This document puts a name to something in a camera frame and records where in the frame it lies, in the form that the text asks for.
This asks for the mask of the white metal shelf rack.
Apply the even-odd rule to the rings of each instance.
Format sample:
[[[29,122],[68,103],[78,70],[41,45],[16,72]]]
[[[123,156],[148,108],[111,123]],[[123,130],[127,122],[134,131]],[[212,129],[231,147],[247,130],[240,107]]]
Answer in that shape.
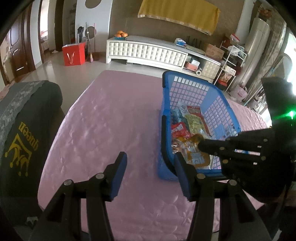
[[[244,47],[240,45],[225,47],[221,44],[220,49],[224,50],[224,55],[213,84],[219,89],[227,91],[235,78],[240,74],[242,65],[246,61],[247,53]]]

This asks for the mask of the blue plastic basket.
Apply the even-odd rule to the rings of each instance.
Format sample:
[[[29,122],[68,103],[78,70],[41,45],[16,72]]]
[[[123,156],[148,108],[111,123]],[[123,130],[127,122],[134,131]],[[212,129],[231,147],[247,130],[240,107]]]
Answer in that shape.
[[[222,91],[213,84],[175,71],[162,75],[158,176],[176,181],[173,159],[181,152],[188,164],[205,175],[224,179],[218,157],[197,150],[197,140],[225,140],[236,136],[240,124]]]

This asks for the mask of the oranges on plate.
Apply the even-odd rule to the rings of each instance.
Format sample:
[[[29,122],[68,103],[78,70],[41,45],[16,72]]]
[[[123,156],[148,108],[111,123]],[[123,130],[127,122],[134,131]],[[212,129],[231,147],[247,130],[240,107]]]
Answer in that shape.
[[[115,38],[126,38],[128,37],[128,33],[126,32],[123,32],[123,31],[118,31],[115,35],[114,35]]]

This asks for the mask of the blue striped cookie bag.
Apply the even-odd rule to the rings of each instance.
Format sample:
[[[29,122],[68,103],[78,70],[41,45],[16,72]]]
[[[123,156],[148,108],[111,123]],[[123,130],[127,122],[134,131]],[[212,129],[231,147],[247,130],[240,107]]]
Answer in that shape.
[[[171,110],[171,123],[172,124],[177,124],[183,122],[186,126],[186,128],[188,128],[188,122],[186,120],[186,118],[183,117],[181,111],[176,108],[176,109],[172,109]]]

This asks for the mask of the cardboard box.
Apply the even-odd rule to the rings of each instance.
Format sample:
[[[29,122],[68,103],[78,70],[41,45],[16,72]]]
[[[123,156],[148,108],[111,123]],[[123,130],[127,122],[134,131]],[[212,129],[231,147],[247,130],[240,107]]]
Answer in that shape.
[[[201,46],[202,50],[205,52],[206,56],[213,58],[217,61],[222,60],[225,52],[221,50],[220,48],[217,48],[214,45],[211,45],[209,43],[203,43]]]

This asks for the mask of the brown wooden door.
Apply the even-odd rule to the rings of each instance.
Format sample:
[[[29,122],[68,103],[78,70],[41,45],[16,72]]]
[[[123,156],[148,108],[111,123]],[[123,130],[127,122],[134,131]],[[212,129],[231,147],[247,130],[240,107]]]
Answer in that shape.
[[[1,76],[4,85],[19,82],[36,69],[30,36],[30,4],[12,24],[1,43]]]

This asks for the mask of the red gift box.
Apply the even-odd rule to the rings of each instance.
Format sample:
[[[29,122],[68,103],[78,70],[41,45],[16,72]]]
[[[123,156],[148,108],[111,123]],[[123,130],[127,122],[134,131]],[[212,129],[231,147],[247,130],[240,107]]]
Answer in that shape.
[[[76,66],[85,63],[85,43],[68,44],[62,47],[65,66]]]

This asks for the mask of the black chair with crown print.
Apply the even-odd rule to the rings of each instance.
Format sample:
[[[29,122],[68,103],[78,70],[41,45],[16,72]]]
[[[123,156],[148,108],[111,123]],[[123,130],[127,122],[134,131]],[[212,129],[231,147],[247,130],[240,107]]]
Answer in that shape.
[[[1,208],[12,225],[38,217],[41,174],[64,114],[59,85],[13,84],[1,100]]]

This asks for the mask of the tissue box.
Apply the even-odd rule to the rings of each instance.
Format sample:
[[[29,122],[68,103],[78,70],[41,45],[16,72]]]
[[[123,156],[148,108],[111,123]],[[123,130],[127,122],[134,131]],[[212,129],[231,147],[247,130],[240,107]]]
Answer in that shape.
[[[183,48],[186,47],[186,42],[181,38],[176,38],[174,41],[174,44],[179,47],[183,47]]]

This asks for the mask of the yellow chips snack packet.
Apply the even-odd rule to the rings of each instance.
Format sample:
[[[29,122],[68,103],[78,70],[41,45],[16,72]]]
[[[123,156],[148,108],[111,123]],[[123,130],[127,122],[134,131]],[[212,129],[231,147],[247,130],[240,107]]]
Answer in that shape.
[[[201,134],[195,134],[191,138],[177,137],[172,139],[171,148],[173,154],[180,152],[186,163],[193,165],[196,169],[210,166],[210,155],[202,152],[198,144],[204,140]]]

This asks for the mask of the red framed biscuit packet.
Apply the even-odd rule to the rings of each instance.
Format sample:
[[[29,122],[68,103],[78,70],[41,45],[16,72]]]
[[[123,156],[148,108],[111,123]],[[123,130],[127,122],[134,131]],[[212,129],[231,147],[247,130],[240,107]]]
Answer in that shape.
[[[204,136],[210,136],[208,126],[202,116],[201,109],[198,106],[185,105],[183,102],[179,101],[178,108],[188,122],[191,135],[199,133]]]

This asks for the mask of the pink shopping bag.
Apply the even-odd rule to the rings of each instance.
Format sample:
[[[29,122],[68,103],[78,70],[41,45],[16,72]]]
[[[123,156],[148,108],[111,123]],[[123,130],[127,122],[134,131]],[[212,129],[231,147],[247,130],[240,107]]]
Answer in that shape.
[[[236,99],[237,101],[243,101],[247,97],[247,88],[245,86],[241,87],[236,85],[231,91],[230,96]]]

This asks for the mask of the red snack packet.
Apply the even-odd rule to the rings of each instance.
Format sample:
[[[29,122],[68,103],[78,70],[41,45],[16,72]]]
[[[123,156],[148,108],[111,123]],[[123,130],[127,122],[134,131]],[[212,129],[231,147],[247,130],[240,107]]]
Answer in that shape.
[[[187,130],[186,125],[184,122],[179,122],[176,124],[171,125],[171,136],[173,138],[191,138],[191,133]]]

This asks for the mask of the white tufted tv cabinet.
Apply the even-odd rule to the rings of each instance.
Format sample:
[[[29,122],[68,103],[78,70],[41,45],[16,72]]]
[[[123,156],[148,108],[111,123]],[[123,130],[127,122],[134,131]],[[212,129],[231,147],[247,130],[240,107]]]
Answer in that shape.
[[[212,83],[220,70],[221,63],[174,43],[129,36],[124,40],[116,37],[106,41],[106,63],[111,60],[125,60],[127,63],[173,70]]]

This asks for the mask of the yellow hanging cloth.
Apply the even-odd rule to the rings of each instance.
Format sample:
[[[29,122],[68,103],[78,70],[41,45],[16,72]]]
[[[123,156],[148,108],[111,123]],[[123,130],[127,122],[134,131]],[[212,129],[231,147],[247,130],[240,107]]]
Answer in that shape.
[[[179,24],[211,36],[216,30],[220,9],[204,1],[144,0],[138,18],[151,18]]]

